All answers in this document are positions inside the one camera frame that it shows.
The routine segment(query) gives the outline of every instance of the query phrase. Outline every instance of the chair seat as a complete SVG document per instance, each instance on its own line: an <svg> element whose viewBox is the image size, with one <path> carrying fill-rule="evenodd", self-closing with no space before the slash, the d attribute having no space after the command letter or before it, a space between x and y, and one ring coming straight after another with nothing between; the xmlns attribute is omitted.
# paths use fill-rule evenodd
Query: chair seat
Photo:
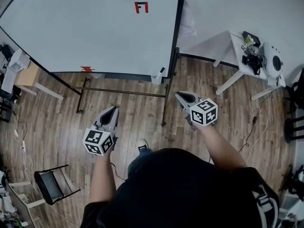
<svg viewBox="0 0 304 228"><path fill-rule="evenodd" d="M34 177L46 203L51 205L54 204L57 199L63 198L64 194L53 172L49 171L40 175L39 172L36 171Z"/></svg>

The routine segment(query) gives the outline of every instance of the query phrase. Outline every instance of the sneaker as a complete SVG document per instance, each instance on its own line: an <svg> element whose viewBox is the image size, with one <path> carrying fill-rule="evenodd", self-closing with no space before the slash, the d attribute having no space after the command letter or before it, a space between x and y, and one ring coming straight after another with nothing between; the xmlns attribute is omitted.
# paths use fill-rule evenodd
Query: sneaker
<svg viewBox="0 0 304 228"><path fill-rule="evenodd" d="M144 139L137 140L136 146L137 146L139 152L142 150L145 150L145 149L149 149L147 141L145 141Z"/></svg>

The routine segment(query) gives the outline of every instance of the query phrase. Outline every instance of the person's right arm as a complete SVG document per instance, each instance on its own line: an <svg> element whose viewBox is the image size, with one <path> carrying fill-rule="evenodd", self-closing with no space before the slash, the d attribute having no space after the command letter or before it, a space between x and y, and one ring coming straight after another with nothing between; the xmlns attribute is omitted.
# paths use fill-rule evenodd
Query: person's right arm
<svg viewBox="0 0 304 228"><path fill-rule="evenodd" d="M194 125L204 135L207 149L215 166L228 172L246 167L242 156L218 133L214 126L203 127L195 123Z"/></svg>

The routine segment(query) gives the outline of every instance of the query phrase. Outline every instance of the white cable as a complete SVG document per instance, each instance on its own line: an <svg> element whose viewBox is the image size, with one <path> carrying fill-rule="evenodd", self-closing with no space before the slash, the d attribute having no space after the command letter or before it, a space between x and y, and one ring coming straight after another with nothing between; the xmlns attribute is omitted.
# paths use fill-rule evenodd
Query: white cable
<svg viewBox="0 0 304 228"><path fill-rule="evenodd" d="M21 154L21 156L22 156L22 159L23 159L23 163L24 163L24 166L25 166L25 169L24 169L24 174L26 174L26 176L28 177L28 180L30 181L30 178L29 178L29 175L28 174L32 174L33 173L33 160L32 160L32 158L30 158L29 156L27 156L26 154L25 154L25 152L23 151L23 148L22 148L22 144L20 143L20 141L16 138L16 136L15 136L15 140L19 143L19 145L20 145L20 154ZM26 165L26 162L25 162L25 158L29 158L30 159L30 161L31 161L31 171L29 171L29 169L28 169L28 167L27 167L27 165ZM42 199L44 199L43 198L43 196L33 187L33 189L36 191L36 193L38 193L39 194L39 196L42 198ZM54 209L51 205L49 205L49 207L51 207L58 215L60 215L63 219L65 219L68 223L70 223L72 226L74 226L75 228L77 228L77 226L76 225L74 225L71 221L69 221L68 219L66 219L64 216L62 216L56 209Z"/></svg>
<svg viewBox="0 0 304 228"><path fill-rule="evenodd" d="M258 137L258 139L255 141L255 143L252 145L251 150L250 150L250 153L249 153L248 158L247 158L247 161L246 161L246 164L247 164L247 162L248 162L248 160L249 160L249 157L250 157L250 155L251 155L251 153L252 153L252 151L253 151L253 147L255 146L255 144L257 143L257 141L262 137L263 133L266 131L266 128L267 128L267 126L268 126L269 116L270 116L270 108L271 108L271 96L269 97L268 117L267 117L267 122L266 122L265 129L264 129L264 131L261 133L261 135Z"/></svg>

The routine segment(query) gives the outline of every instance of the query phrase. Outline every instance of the jeans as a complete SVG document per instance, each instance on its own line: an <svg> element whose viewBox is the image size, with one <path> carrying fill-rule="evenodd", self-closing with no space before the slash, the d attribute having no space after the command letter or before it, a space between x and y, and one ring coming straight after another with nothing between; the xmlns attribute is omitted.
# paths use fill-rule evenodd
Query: jeans
<svg viewBox="0 0 304 228"><path fill-rule="evenodd" d="M151 156L152 153L153 151L150 149L143 149L139 152L139 156L137 156L128 167L128 178L140 169L142 164Z"/></svg>

